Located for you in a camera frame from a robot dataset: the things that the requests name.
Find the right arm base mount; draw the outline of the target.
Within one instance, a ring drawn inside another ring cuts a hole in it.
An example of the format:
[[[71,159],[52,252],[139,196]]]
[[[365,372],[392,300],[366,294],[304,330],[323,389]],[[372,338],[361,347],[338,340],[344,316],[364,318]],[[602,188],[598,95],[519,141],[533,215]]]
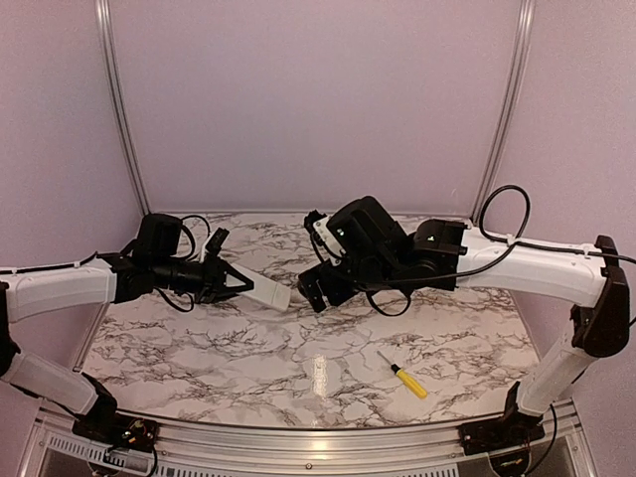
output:
[[[524,414],[463,423],[458,432],[466,455],[520,446],[546,435],[540,417]]]

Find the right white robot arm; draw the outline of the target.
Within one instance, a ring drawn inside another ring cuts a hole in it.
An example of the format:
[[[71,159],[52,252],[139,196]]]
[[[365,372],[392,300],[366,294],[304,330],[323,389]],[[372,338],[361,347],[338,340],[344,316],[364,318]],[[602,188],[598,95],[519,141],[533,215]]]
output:
[[[513,385],[492,427],[512,445],[593,362],[621,352],[630,337],[630,289],[611,238],[567,244],[525,241],[482,225],[429,219],[408,234],[377,199],[367,196],[326,216],[304,219],[317,265],[298,276],[299,292],[316,312],[359,293],[372,300],[395,290],[497,288],[566,300],[571,330]]]

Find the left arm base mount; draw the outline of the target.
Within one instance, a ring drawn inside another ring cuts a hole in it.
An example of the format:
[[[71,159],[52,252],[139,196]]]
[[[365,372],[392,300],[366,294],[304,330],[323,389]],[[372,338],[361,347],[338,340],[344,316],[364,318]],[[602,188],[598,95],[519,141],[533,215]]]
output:
[[[76,420],[74,435],[107,444],[113,449],[130,449],[151,453],[155,448],[157,421],[117,413],[106,423]]]

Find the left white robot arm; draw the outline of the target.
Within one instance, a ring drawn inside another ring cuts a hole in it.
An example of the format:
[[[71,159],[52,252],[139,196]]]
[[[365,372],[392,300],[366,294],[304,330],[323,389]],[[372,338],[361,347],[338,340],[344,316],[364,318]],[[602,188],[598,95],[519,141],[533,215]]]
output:
[[[117,401],[96,379],[41,356],[27,353],[11,339],[9,326],[44,313],[81,305],[118,304],[154,291],[187,295],[192,304],[224,301],[252,291],[254,283],[219,257],[229,233],[211,236],[201,261],[179,256],[181,219],[149,214],[136,238],[122,251],[96,253],[67,264],[1,272],[1,380],[36,398],[45,398],[74,416],[105,442],[124,435]]]

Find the white remote control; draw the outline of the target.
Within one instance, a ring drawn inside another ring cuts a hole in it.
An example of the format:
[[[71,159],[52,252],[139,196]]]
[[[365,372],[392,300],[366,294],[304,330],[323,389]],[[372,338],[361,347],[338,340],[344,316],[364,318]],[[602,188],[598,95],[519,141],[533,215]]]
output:
[[[232,268],[253,283],[252,290],[239,292],[239,296],[280,312],[287,310],[291,299],[291,289],[288,286],[236,263],[232,264]]]

